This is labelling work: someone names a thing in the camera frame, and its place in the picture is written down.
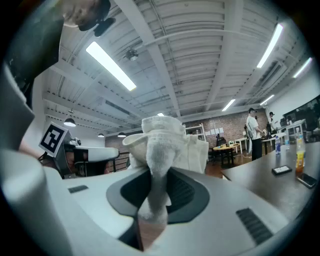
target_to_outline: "plastic bottle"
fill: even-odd
[[[280,155],[281,153],[281,142],[278,136],[275,136],[275,154]]]
[[[296,139],[296,164],[295,171],[301,173],[306,164],[306,145],[302,134]]]
[[[299,139],[299,137],[300,137],[300,128],[297,127],[297,128],[295,128],[295,139],[297,140],[297,139]]]
[[[285,143],[285,151],[289,151],[290,150],[290,140],[289,140],[288,129],[285,131],[284,143]]]

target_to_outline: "blue bottle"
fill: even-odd
[[[275,154],[280,155],[281,153],[281,141],[278,136],[275,137]]]

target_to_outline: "wooden table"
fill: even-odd
[[[303,172],[319,181],[320,142],[307,143],[305,149]],[[292,171],[277,176],[272,174],[272,168],[284,165]],[[296,145],[290,145],[290,151],[283,145],[280,155],[273,151],[252,162],[223,170],[222,174],[278,208],[289,220],[302,212],[315,191],[315,187],[309,189],[296,180]]]
[[[229,153],[231,154],[231,162],[232,162],[232,165],[235,165],[234,164],[234,155],[233,155],[233,149],[236,148],[237,146],[239,146],[239,144],[231,144],[230,146],[224,146],[224,147],[221,147],[221,146],[216,146],[213,148],[214,151],[220,151],[221,153],[221,167],[223,167],[224,165],[224,157],[223,157],[223,154],[225,153],[226,154],[226,158],[228,159],[228,168],[230,168],[230,156],[229,156]]]
[[[247,138],[243,137],[243,138],[238,138],[234,140],[235,143],[239,142],[241,155],[242,155],[242,143],[241,143],[242,141],[244,141],[245,151],[247,151]]]

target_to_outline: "black pants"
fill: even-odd
[[[252,161],[262,157],[261,138],[252,140]]]

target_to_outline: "white wall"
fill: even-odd
[[[274,120],[280,122],[284,114],[306,104],[318,95],[320,95],[320,76],[314,66],[293,84],[285,94],[273,101],[268,106],[268,109],[275,114]]]
[[[35,115],[34,120],[26,130],[23,142],[38,155],[42,155],[44,151],[38,146],[45,128],[45,110],[44,102],[42,100],[43,75],[37,76],[33,83],[32,91],[32,111]]]
[[[48,118],[46,119],[45,129],[48,127],[50,122],[54,122],[55,124],[62,126],[69,130],[71,136],[73,138],[78,138],[81,141],[81,146],[83,147],[96,147],[96,148],[104,148],[105,147],[105,138],[98,137],[98,130],[87,128],[84,126],[77,125],[76,127],[70,127],[63,124],[62,121]]]

